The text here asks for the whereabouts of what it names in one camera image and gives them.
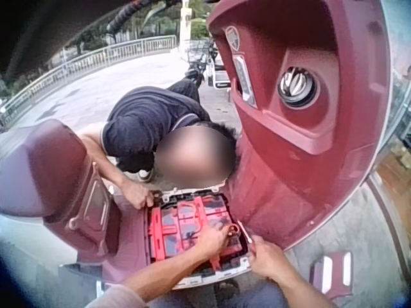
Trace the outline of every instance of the metal railing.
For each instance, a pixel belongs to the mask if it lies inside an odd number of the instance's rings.
[[[150,37],[110,45],[67,61],[42,75],[7,101],[1,108],[0,124],[6,128],[11,127],[42,98],[82,76],[125,60],[165,53],[175,47],[175,35]]]

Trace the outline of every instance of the chrome fuel cap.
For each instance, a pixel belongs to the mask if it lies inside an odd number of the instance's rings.
[[[290,108],[302,108],[310,103],[316,91],[313,76],[300,67],[290,67],[281,77],[278,93]]]

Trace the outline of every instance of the jeans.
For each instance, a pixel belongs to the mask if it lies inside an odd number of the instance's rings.
[[[150,308],[194,308],[183,291],[172,291],[149,303]],[[218,308],[287,308],[288,304],[283,292],[276,284],[264,281],[252,289],[234,296]]]
[[[197,86],[188,79],[181,79],[167,88],[174,93],[182,94],[200,103]],[[149,171],[154,167],[154,153],[141,153],[130,157],[117,158],[117,168],[122,172],[137,173],[140,170]]]

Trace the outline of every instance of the hand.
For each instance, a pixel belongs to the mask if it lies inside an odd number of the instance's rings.
[[[271,278],[280,286],[299,280],[301,277],[280,247],[268,243],[260,236],[252,236],[255,252],[249,257],[251,270],[262,277]]]
[[[152,207],[154,204],[153,194],[139,183],[135,183],[130,179],[124,181],[121,185],[121,192],[124,197],[137,209],[141,209],[145,205]]]
[[[227,246],[229,229],[230,226],[223,227],[222,223],[204,227],[193,249],[204,261],[218,255]]]

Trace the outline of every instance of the black t-shirt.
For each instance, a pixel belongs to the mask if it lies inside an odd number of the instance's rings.
[[[101,144],[113,157],[147,153],[176,124],[181,127],[199,120],[209,121],[210,117],[194,99],[157,87],[139,87],[114,106],[101,132]]]

